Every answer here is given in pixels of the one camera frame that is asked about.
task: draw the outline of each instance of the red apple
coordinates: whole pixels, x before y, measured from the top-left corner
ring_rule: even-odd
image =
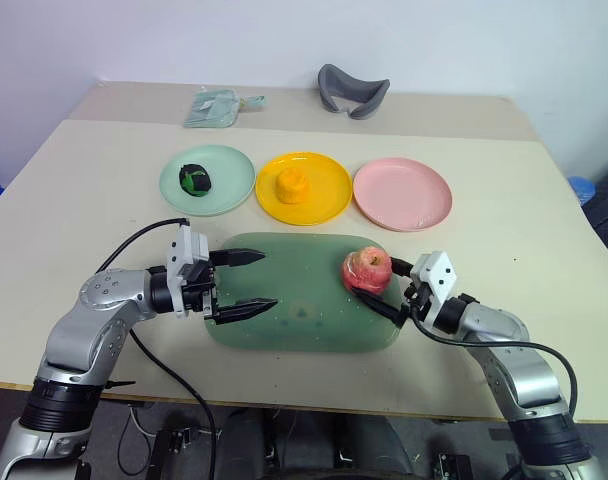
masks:
[[[371,293],[382,293],[393,274],[391,257],[378,247],[366,247],[351,252],[342,263],[342,281],[346,289],[361,288]]]

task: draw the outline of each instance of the cutting board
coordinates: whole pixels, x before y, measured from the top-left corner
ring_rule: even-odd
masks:
[[[244,233],[222,248],[253,248],[266,258],[216,271],[221,306],[263,297],[279,303],[249,320],[215,325],[218,342],[231,347],[311,352],[367,352],[387,347],[399,330],[369,310],[343,286],[342,261],[350,252],[376,242],[352,235]],[[391,305],[402,301],[398,282],[383,293]]]

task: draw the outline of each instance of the white wall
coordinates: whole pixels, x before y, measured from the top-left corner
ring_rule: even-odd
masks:
[[[608,0],[0,0],[0,180],[96,78],[502,94],[567,174],[608,168]]]

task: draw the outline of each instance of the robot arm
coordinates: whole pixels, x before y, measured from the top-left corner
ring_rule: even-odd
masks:
[[[356,295],[400,328],[410,317],[433,340],[467,348],[509,423],[526,478],[604,479],[579,436],[553,370],[527,346],[524,323],[466,294],[449,298],[457,277],[444,252],[422,255],[415,265],[393,259],[393,272],[411,278],[401,309],[364,290],[355,290]],[[431,330],[452,335],[452,340]]]
[[[201,311],[220,324],[268,310],[275,300],[219,307],[214,282],[215,267],[245,265],[263,257],[254,250],[209,252],[206,237],[182,225],[166,267],[106,270],[92,276],[75,306],[51,331],[27,405],[0,453],[0,480],[35,478],[37,472],[54,478],[56,470],[68,475],[62,478],[88,478],[85,472],[90,469],[76,459],[86,449],[100,394],[111,386],[109,377],[129,330],[172,311],[178,316]],[[18,473],[27,468],[37,470],[31,470],[33,476]]]

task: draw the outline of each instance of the beige table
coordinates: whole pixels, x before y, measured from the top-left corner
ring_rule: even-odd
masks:
[[[517,314],[532,338],[576,368],[577,418],[608,421],[608,252],[574,194],[510,102],[486,97],[390,95],[375,117],[348,120],[321,109],[311,92],[265,93],[263,113],[234,128],[182,129],[190,85],[108,84],[91,91],[0,198],[0,387],[28,389],[48,333],[77,291],[125,237],[176,216],[157,179],[175,153],[205,143],[245,152],[259,169],[293,150],[335,157],[351,173],[385,155],[439,171],[454,196],[435,228],[396,233],[352,205],[317,227],[272,220],[251,196],[224,215],[192,219],[211,248],[246,231],[348,233],[372,238],[413,262],[449,252],[458,291]],[[163,261],[174,229],[140,239],[115,266]],[[368,354],[245,351],[215,343],[199,315],[164,315],[136,327],[142,339],[210,401],[387,414],[497,418],[475,362],[412,325],[389,348]],[[551,364],[567,392],[564,370]],[[184,401],[187,394],[132,343],[114,379],[120,394]]]

